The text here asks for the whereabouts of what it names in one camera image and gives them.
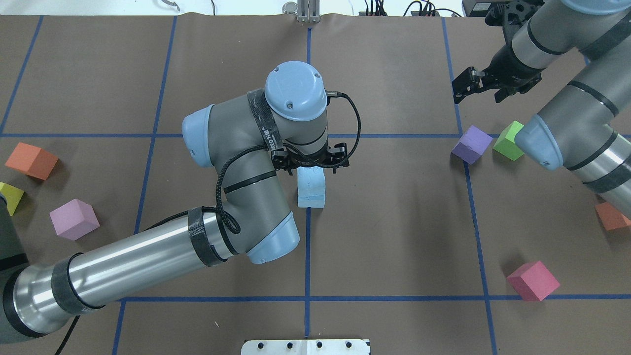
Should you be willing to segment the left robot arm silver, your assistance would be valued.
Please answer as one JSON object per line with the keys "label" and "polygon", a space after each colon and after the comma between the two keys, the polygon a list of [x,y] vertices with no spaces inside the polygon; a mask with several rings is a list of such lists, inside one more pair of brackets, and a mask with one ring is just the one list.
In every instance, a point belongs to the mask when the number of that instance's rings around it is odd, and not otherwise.
{"label": "left robot arm silver", "polygon": [[192,160],[215,172],[188,183],[199,206],[133,236],[54,265],[31,264],[1,194],[1,343],[31,341],[110,302],[246,255],[254,264],[292,252],[300,235],[277,171],[349,165],[354,148],[329,146],[327,106],[348,100],[325,89],[302,61],[279,64],[264,87],[187,115],[182,135]]}

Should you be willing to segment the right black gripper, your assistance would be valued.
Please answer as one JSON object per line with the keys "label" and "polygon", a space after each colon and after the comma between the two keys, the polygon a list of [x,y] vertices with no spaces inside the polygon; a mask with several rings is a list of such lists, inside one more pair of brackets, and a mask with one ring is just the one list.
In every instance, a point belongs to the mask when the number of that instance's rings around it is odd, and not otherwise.
{"label": "right black gripper", "polygon": [[495,102],[510,95],[525,94],[541,81],[542,69],[527,67],[518,60],[512,39],[518,30],[545,4],[543,0],[510,0],[493,2],[485,16],[489,26],[502,27],[505,45],[491,59],[483,71],[467,67],[452,80],[453,100],[461,103],[467,96],[489,89],[497,89]]}

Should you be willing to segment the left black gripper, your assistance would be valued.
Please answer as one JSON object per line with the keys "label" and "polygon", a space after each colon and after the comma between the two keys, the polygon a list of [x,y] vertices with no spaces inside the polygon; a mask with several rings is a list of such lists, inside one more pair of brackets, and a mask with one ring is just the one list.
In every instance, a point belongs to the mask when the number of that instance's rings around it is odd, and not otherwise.
{"label": "left black gripper", "polygon": [[333,174],[350,165],[350,151],[345,143],[333,147],[325,144],[313,154],[304,154],[297,146],[287,144],[284,148],[271,151],[271,162],[276,171],[286,171],[290,176],[298,168],[320,167],[331,169]]}

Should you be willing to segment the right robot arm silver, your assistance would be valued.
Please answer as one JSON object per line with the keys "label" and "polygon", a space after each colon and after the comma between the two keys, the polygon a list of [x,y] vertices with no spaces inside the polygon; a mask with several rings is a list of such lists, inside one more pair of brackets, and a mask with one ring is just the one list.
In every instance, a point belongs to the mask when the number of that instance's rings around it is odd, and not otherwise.
{"label": "right robot arm silver", "polygon": [[453,98],[495,90],[500,103],[525,94],[571,49],[588,65],[516,135],[516,145],[545,169],[563,166],[630,216],[630,142],[609,123],[630,103],[628,0],[512,0],[492,4],[485,22],[501,26],[505,44],[484,70],[468,67],[452,81]]}

